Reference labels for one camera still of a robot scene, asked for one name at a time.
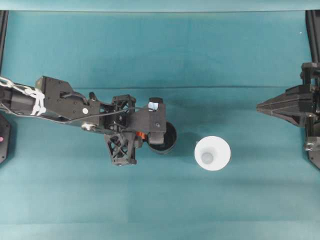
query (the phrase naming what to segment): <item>teal cloth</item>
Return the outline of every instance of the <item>teal cloth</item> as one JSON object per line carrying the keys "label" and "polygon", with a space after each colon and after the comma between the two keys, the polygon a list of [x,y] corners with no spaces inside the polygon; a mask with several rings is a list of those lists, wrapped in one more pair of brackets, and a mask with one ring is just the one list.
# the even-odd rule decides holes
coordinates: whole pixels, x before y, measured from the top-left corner
{"label": "teal cloth", "polygon": [[[8,116],[0,240],[318,239],[320,172],[303,150],[304,132],[256,112],[301,82],[305,61],[302,11],[12,12],[4,76],[32,86],[40,75],[61,78],[105,102],[131,94],[143,106],[163,97],[178,140],[168,155],[145,144],[137,165],[116,167],[102,135]],[[209,135],[230,144],[221,171],[195,162],[196,142]]]}
{"label": "teal cloth", "polygon": [[11,12],[2,74],[74,88],[291,86],[310,61],[304,11]]}
{"label": "teal cloth", "polygon": [[0,9],[78,12],[248,12],[320,9],[318,0],[1,0]]}

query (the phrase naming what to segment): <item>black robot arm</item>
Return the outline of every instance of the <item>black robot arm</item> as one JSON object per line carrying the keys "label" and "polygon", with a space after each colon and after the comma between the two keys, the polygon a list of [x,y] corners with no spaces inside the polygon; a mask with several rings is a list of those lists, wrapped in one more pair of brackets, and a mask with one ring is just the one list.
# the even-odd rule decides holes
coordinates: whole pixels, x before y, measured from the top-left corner
{"label": "black robot arm", "polygon": [[[37,80],[35,87],[0,77],[0,110],[104,134],[111,161],[117,166],[136,164],[136,149],[144,142],[155,152],[165,154],[177,139],[174,126],[166,120],[162,98],[152,97],[144,107],[135,105],[136,99],[130,95],[114,96],[111,103],[104,103],[90,92],[87,99],[68,82],[47,76]],[[4,118],[0,121],[1,132],[1,126],[8,123]]]}

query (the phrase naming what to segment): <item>wire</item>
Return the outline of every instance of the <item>wire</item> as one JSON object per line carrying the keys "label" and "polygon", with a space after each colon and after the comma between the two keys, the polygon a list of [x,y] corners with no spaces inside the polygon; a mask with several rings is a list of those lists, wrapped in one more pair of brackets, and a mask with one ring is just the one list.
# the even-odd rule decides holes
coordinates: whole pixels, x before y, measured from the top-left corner
{"label": "wire", "polygon": [[10,108],[8,108],[6,105],[4,105],[2,102],[0,102],[1,106],[4,107],[10,114],[13,114],[14,116],[17,117],[24,117],[24,118],[37,118],[37,119],[45,119],[45,120],[49,120],[51,122],[54,123],[58,123],[58,124],[71,124],[74,121],[80,121],[80,120],[84,120],[84,119],[89,119],[89,118],[94,118],[94,117],[103,117],[103,116],[110,116],[110,115],[115,115],[115,114],[120,114],[123,112],[126,112],[128,110],[133,110],[133,109],[145,109],[145,110],[152,110],[153,112],[155,111],[154,109],[151,108],[147,108],[147,107],[137,107],[137,106],[132,106],[132,107],[128,107],[126,109],[122,109],[122,110],[118,110],[118,111],[113,111],[113,112],[106,112],[106,113],[98,113],[98,114],[93,114],[93,115],[88,115],[88,116],[82,116],[82,117],[77,117],[77,118],[73,118],[70,120],[55,120],[51,117],[46,117],[46,116],[35,116],[35,115],[25,115],[25,114],[19,114],[16,113],[14,111],[12,111]]}

